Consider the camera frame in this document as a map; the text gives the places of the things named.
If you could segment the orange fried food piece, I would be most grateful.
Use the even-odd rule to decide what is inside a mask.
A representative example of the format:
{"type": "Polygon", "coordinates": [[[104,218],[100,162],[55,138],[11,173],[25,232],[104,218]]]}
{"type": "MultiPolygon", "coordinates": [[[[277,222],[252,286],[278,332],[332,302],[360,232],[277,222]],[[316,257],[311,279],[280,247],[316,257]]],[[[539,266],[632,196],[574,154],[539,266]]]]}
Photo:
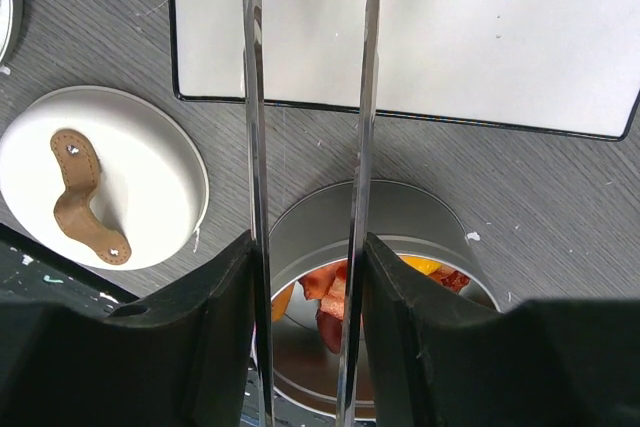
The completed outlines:
{"type": "Polygon", "coordinates": [[[295,288],[295,284],[290,283],[272,300],[271,320],[273,322],[279,321],[285,315],[289,302],[291,300],[294,288],[295,288]]]}

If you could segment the metal tongs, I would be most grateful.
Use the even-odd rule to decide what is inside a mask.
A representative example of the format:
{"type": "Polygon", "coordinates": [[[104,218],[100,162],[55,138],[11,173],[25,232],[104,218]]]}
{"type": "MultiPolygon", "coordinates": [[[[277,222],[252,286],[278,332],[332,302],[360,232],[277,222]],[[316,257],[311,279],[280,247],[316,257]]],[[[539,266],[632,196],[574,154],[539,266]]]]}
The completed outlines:
{"type": "MultiPolygon", "coordinates": [[[[372,171],[378,81],[380,1],[366,0],[361,68],[358,164],[353,181],[345,318],[337,380],[336,420],[352,426],[356,414],[356,379],[365,273],[365,240],[372,171]]],[[[262,50],[262,0],[242,0],[244,91],[250,174],[251,238],[255,245],[255,349],[260,380],[259,423],[274,423],[273,344],[268,226],[266,124],[262,50]]]]}

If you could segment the red white crab stick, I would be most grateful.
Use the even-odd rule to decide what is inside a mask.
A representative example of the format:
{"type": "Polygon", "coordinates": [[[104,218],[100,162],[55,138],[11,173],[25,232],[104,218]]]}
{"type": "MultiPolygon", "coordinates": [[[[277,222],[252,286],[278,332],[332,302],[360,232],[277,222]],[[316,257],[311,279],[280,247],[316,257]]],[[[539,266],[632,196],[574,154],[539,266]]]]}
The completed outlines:
{"type": "Polygon", "coordinates": [[[320,311],[342,321],[347,280],[346,260],[331,263],[303,276],[301,284],[306,300],[319,300],[320,311]]]}

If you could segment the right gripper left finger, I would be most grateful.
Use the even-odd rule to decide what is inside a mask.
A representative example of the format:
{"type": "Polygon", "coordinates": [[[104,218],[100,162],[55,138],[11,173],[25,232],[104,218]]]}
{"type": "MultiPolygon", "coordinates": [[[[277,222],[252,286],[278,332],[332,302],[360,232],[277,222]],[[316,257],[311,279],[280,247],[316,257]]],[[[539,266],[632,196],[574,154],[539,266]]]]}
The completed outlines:
{"type": "Polygon", "coordinates": [[[113,311],[1,297],[5,426],[236,426],[254,323],[252,242],[113,311]]]}

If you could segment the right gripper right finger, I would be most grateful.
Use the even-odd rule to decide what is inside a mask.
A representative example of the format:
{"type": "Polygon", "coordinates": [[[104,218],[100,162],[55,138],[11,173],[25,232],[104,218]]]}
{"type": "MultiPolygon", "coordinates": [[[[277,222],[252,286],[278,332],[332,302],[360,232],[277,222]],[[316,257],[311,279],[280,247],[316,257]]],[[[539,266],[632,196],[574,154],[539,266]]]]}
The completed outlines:
{"type": "Polygon", "coordinates": [[[380,426],[635,426],[639,304],[499,313],[365,244],[363,325],[380,426]]]}

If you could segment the shallow round metal tin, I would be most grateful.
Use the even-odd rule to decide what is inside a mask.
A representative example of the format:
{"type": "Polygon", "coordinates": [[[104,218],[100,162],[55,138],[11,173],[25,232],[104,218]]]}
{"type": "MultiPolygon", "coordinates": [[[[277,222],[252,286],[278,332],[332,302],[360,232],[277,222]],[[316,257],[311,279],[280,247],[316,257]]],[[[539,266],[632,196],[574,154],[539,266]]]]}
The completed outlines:
{"type": "MultiPolygon", "coordinates": [[[[292,291],[284,316],[272,325],[274,390],[325,417],[336,414],[339,357],[317,330],[318,301],[305,298],[299,280],[346,259],[351,203],[351,182],[323,187],[287,210],[270,233],[271,292],[292,291]]],[[[398,181],[374,180],[368,227],[399,256],[439,261],[462,272],[470,279],[463,297],[499,307],[464,226],[435,195],[398,181]]]]}

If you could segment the white square plate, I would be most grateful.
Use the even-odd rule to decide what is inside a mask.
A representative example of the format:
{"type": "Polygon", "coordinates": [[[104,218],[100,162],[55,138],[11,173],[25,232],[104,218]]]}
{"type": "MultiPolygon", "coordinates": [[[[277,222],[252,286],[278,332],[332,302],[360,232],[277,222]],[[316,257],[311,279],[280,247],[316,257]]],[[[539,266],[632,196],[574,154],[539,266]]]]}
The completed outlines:
{"type": "MultiPolygon", "coordinates": [[[[359,106],[366,0],[262,0],[268,104],[359,106]]],[[[380,0],[382,115],[618,140],[639,0],[380,0]]]]}

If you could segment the white lid with leather strap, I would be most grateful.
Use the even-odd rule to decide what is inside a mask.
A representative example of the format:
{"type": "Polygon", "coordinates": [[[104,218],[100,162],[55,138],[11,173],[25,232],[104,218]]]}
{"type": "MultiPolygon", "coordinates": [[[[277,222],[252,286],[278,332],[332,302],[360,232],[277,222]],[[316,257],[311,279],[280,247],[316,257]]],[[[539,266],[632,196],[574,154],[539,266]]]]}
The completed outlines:
{"type": "Polygon", "coordinates": [[[19,224],[87,267],[139,270],[169,259],[209,200],[202,156],[165,112],[107,87],[58,89],[1,137],[1,194],[19,224]]]}

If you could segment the yellow corn piece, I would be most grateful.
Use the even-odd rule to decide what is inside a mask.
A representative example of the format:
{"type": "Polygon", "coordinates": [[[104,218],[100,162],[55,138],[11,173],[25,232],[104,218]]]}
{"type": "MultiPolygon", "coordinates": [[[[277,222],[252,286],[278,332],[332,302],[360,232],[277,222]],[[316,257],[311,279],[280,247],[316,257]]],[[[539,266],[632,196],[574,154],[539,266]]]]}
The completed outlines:
{"type": "Polygon", "coordinates": [[[401,259],[410,267],[427,276],[441,268],[439,262],[423,257],[404,255],[401,256],[401,259]]]}

